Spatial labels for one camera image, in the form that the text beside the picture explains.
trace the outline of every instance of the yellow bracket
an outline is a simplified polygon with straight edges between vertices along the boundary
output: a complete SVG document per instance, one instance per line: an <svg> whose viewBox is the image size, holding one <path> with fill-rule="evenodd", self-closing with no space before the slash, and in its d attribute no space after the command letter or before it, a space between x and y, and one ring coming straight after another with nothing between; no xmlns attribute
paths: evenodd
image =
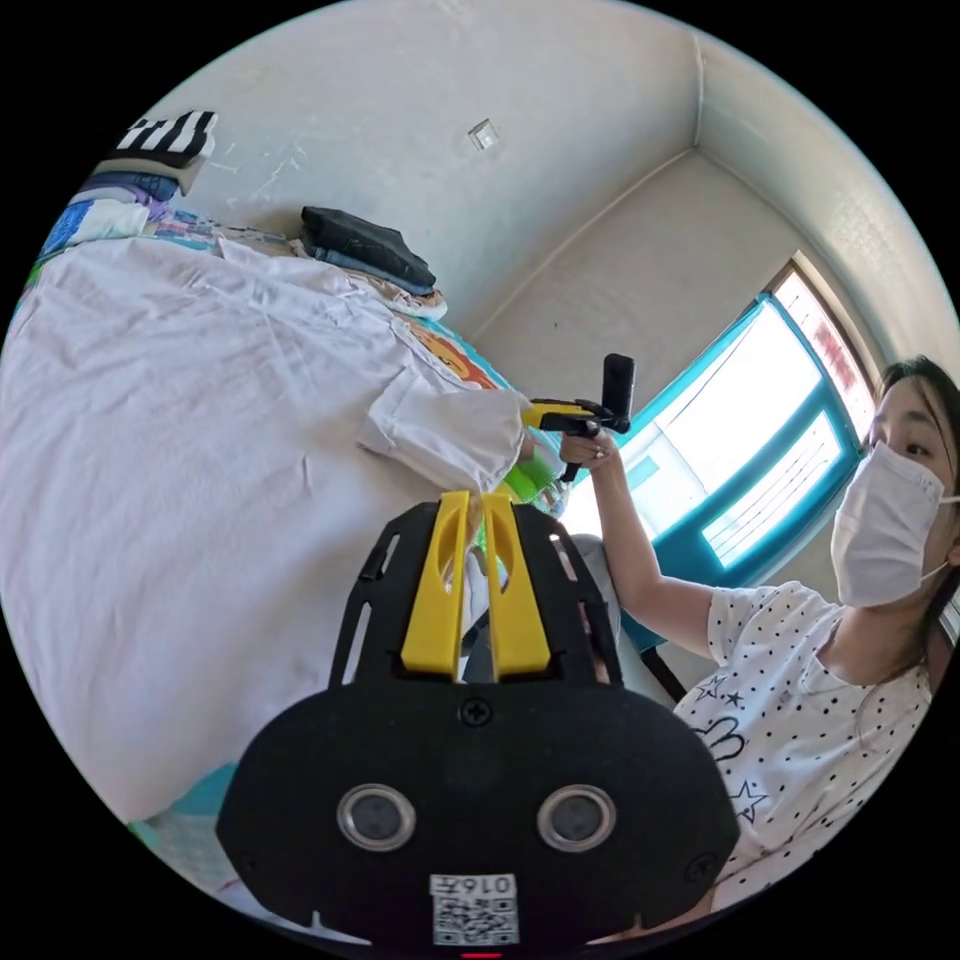
<svg viewBox="0 0 960 960"><path fill-rule="evenodd" d="M407 670L456 680L463 626L463 574L470 494L445 493L433 525L400 659ZM450 590L444 573L453 567Z"/></svg>
<svg viewBox="0 0 960 960"><path fill-rule="evenodd" d="M533 400L524 410L521 419L526 427L539 429L543 418L548 414L561 414L567 417L582 417L585 420L595 418L596 414L575 403L552 403L545 400Z"/></svg>
<svg viewBox="0 0 960 960"><path fill-rule="evenodd" d="M520 533L509 498L492 493L483 498L487 530L487 569L496 576L496 558L507 568L507 584L489 583L490 648L493 678L542 673L550 664L550 645L523 556Z"/></svg>
<svg viewBox="0 0 960 960"><path fill-rule="evenodd" d="M550 664L550 646L523 556L512 503L509 497L496 493L485 494L482 499L487 567L491 572L496 571L495 560L499 559L506 567L508 578L502 590L495 582L488 581L493 679L543 673ZM440 498L440 510L400 652L404 667L412 673L457 679L469 507L470 494L466 491L445 493ZM453 578L448 590L444 574L451 567Z"/></svg>

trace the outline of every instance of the light switch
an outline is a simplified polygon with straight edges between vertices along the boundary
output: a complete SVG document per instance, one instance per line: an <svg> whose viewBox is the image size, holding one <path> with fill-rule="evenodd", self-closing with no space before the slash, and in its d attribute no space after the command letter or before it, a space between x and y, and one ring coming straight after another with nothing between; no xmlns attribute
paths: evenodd
<svg viewBox="0 0 960 960"><path fill-rule="evenodd" d="M489 150L500 139L489 120L478 123L470 131L469 136L478 150Z"/></svg>

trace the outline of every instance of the white face mask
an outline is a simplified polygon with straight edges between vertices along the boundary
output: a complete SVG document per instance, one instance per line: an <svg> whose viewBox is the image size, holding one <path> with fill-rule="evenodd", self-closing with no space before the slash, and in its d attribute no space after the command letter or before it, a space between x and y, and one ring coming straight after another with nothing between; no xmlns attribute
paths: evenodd
<svg viewBox="0 0 960 960"><path fill-rule="evenodd" d="M830 553L840 602L896 603L920 589L927 535L943 503L943 484L924 466L880 443L860 464L834 517Z"/></svg>

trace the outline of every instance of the qr code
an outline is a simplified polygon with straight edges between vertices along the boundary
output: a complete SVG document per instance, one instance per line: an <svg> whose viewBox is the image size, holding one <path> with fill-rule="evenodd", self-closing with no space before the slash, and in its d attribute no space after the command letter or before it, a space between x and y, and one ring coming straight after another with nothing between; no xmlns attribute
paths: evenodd
<svg viewBox="0 0 960 960"><path fill-rule="evenodd" d="M474 947L519 943L517 901L435 897L433 942L442 946Z"/></svg>

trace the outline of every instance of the white t-shirt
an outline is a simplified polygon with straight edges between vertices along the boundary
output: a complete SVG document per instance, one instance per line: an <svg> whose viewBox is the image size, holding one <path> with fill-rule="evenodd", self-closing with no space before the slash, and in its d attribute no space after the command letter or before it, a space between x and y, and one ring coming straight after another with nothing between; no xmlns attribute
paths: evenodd
<svg viewBox="0 0 960 960"><path fill-rule="evenodd" d="M922 668L879 688L820 663L843 608L799 583L715 591L708 643L719 665L676 713L710 748L740 821L714 910L809 859L882 782L926 714Z"/></svg>

